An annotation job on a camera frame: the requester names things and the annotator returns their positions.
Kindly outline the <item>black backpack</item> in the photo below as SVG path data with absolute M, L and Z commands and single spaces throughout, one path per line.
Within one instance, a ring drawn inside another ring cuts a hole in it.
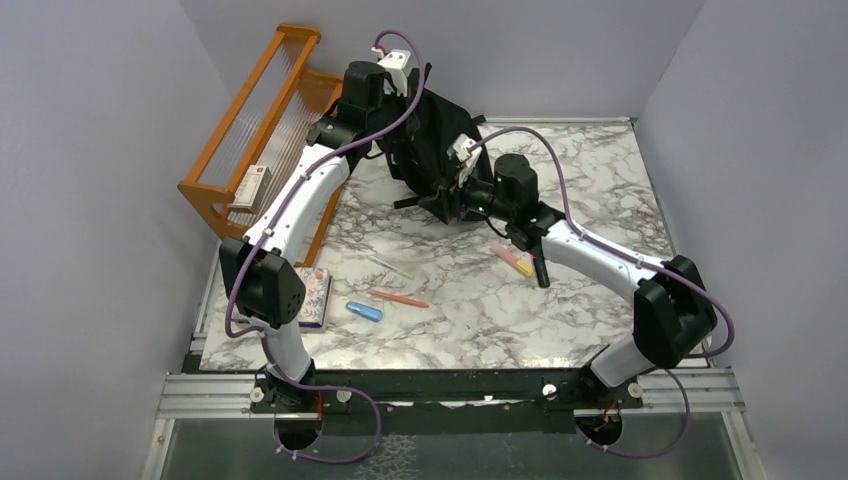
M 391 177 L 402 180 L 414 193 L 396 200 L 396 210 L 419 206 L 445 224 L 480 222 L 485 215 L 476 209 L 458 212 L 439 197 L 438 187 L 458 172 L 449 150 L 462 134 L 479 141 L 483 115 L 473 116 L 465 108 L 426 89 L 404 125 L 395 129 L 378 146 L 387 157 Z

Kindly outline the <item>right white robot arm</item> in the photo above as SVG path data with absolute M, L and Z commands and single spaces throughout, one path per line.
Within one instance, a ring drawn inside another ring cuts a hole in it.
M 550 284 L 546 264 L 553 262 L 606 286 L 633 308 L 631 334 L 580 369 L 577 393 L 585 404 L 600 407 L 631 378 L 677 366 L 717 326 L 693 261 L 677 255 L 662 262 L 573 227 L 563 212 L 540 201 L 536 171 L 522 155 L 499 157 L 491 179 L 477 177 L 477 160 L 471 153 L 450 155 L 447 178 L 437 188 L 444 220 L 500 220 L 506 238 L 532 256 L 541 287 Z

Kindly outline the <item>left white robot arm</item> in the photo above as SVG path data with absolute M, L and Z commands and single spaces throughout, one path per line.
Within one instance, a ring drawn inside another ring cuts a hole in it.
M 308 223 L 378 143 L 384 152 L 411 136 L 406 123 L 425 92 L 426 63 L 411 72 L 391 64 L 355 61 L 329 114 L 314 123 L 299 164 L 277 198 L 240 239 L 227 237 L 219 250 L 228 304 L 225 332 L 231 338 L 258 334 L 276 396 L 298 411 L 313 401 L 306 351 L 297 316 L 305 286 L 294 262 Z

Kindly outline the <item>floral cover book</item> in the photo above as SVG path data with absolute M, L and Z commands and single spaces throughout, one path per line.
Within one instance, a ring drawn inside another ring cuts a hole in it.
M 297 316 L 299 327 L 302 332 L 321 331 L 326 323 L 332 275 L 325 268 L 315 267 L 297 267 L 296 272 L 305 286 L 305 299 Z

